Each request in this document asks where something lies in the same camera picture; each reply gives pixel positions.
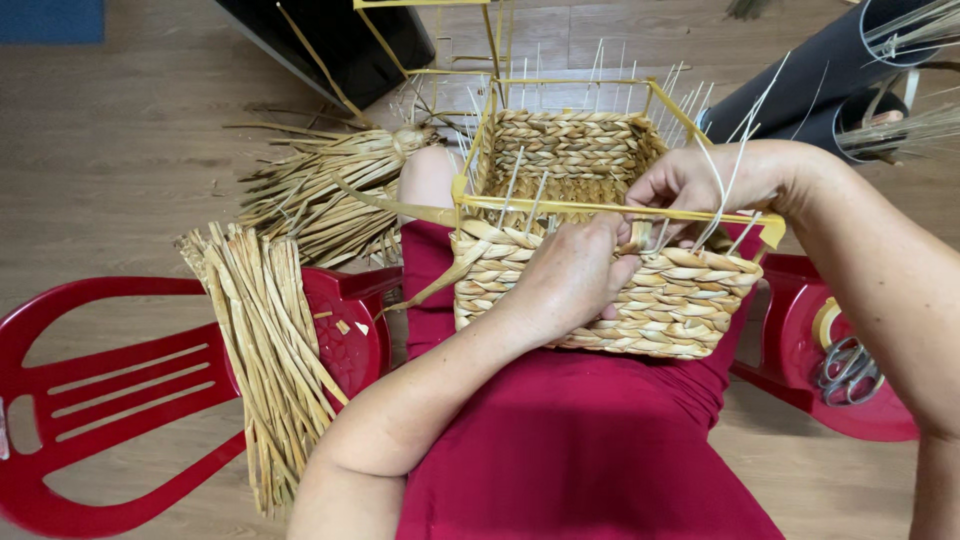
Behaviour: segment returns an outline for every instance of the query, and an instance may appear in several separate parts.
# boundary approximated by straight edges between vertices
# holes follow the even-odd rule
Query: woman
[[[729,179],[738,145],[712,147]],[[420,150],[407,203],[450,207],[449,158]],[[715,211],[702,150],[674,150],[635,206]],[[922,431],[911,536],[960,537],[960,257],[846,164],[748,142],[726,208],[786,216]],[[669,233],[684,237],[681,224]],[[408,311],[411,361],[357,396],[300,486],[291,538],[781,538],[707,442],[744,311],[700,361],[538,349],[601,314],[636,267],[629,224],[598,214],[547,237],[514,289],[454,333],[452,293]],[[409,297],[451,262],[448,230],[403,225]]]

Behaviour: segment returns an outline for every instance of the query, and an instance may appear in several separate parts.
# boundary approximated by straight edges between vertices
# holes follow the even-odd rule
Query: scissors
[[[886,380],[874,358],[859,341],[854,347],[843,348],[854,339],[855,336],[845,337],[827,348],[827,357],[819,370],[817,385],[823,388],[824,403],[829,406],[860,405],[873,398]],[[874,381],[870,390],[854,396],[857,386],[870,379]],[[834,400],[833,395],[838,392],[840,399]]]

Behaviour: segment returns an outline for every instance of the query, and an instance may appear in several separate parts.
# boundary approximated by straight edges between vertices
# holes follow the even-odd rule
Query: wooden floor
[[[662,75],[680,60],[692,65],[681,86],[715,82],[715,100],[847,8],[839,0],[780,0],[759,20],[741,22],[724,18],[727,3],[517,0],[514,55],[532,59],[539,43],[544,69],[585,78],[602,37],[607,51],[625,43],[638,73]],[[421,16],[432,33],[435,11]],[[475,9],[445,9],[443,22],[444,34],[455,36],[456,54],[484,51]],[[82,278],[189,276],[172,240],[210,220],[228,222],[240,191],[234,179],[253,170],[257,159],[281,153],[265,144],[269,133],[221,125],[257,119],[245,111],[251,106],[314,110],[321,103],[229,27],[211,1],[111,1],[106,44],[3,47],[0,76],[0,312]],[[920,95],[955,85],[949,75],[924,74]],[[371,111],[384,125],[398,122],[386,100]],[[861,170],[903,211],[960,247],[960,217],[953,209],[960,186],[946,165]],[[787,242],[785,250],[800,248]],[[204,297],[98,302],[59,320],[27,363],[108,350],[211,320]],[[756,343],[756,333],[748,332],[745,346],[751,337]],[[843,437],[742,381],[732,384],[726,400],[710,442],[788,538],[905,537],[916,445]],[[241,424],[241,407],[230,402],[56,472],[47,482],[82,503],[129,501]],[[282,532],[282,521],[255,513],[240,457],[124,537]],[[3,522],[0,537],[33,538]]]

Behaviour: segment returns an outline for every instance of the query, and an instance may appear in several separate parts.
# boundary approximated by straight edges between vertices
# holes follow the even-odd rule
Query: red dress
[[[449,232],[403,226],[408,299],[450,266]],[[454,333],[452,305],[449,287],[407,311],[411,359]],[[707,442],[745,315],[700,361],[521,356],[410,473],[396,537],[782,538]]]

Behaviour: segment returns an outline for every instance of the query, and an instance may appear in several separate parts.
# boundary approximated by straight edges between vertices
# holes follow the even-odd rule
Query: blue mat
[[[0,43],[103,40],[103,0],[0,0]]]

